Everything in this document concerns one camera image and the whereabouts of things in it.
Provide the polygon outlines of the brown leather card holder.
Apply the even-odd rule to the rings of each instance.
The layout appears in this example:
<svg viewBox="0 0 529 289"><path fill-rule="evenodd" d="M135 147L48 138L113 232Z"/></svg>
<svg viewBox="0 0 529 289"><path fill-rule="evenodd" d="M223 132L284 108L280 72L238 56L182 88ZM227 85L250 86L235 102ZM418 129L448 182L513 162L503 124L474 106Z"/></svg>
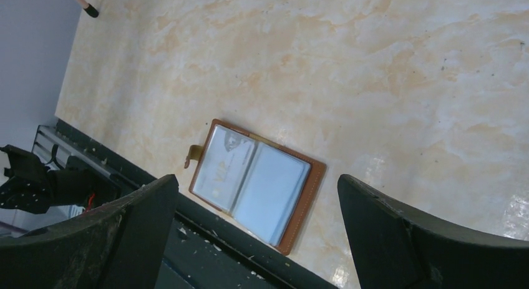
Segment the brown leather card holder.
<svg viewBox="0 0 529 289"><path fill-rule="evenodd" d="M197 167L188 191L289 255L326 173L323 162L229 122L214 119L185 168Z"/></svg>

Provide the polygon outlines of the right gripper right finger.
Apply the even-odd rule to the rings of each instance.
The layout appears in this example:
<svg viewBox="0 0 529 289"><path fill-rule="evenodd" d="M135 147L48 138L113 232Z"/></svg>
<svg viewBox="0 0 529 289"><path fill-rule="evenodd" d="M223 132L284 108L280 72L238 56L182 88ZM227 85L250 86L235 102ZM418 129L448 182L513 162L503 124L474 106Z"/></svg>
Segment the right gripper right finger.
<svg viewBox="0 0 529 289"><path fill-rule="evenodd" d="M362 288L528 287L528 242L448 222L348 174L337 191Z"/></svg>

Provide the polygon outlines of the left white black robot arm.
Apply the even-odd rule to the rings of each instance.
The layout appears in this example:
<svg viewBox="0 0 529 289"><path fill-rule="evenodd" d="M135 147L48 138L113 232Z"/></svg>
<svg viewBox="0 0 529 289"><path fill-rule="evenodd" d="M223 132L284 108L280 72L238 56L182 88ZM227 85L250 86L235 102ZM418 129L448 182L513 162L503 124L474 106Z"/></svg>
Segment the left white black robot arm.
<svg viewBox="0 0 529 289"><path fill-rule="evenodd" d="M1 208L44 214L49 208L76 205L91 210L119 197L121 190L76 156L52 169L31 152L1 147Z"/></svg>

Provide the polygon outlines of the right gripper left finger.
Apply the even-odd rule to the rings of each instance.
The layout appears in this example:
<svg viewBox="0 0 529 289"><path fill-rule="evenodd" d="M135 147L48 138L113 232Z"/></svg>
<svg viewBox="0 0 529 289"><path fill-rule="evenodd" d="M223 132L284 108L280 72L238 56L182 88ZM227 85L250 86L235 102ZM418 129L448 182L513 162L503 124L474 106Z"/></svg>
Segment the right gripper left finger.
<svg viewBox="0 0 529 289"><path fill-rule="evenodd" d="M2 288L153 288L178 181L161 177L74 218L1 239Z"/></svg>

